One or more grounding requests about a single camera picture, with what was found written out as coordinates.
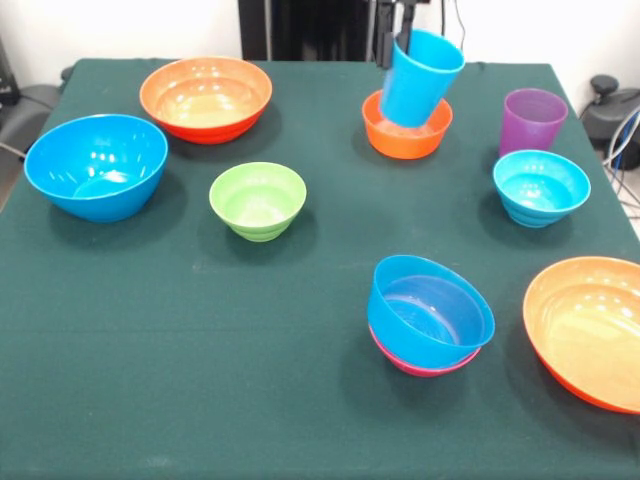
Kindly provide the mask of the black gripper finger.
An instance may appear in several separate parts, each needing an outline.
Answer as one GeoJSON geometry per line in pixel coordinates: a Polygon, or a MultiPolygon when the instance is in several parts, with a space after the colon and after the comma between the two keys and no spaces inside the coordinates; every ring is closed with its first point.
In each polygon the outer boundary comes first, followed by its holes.
{"type": "Polygon", "coordinates": [[[398,46],[404,53],[407,53],[415,17],[416,0],[401,0],[400,3],[403,5],[403,16],[398,34],[398,46]]]}
{"type": "Polygon", "coordinates": [[[393,1],[376,2],[376,48],[375,61],[380,68],[391,65],[393,47],[393,1]]]}

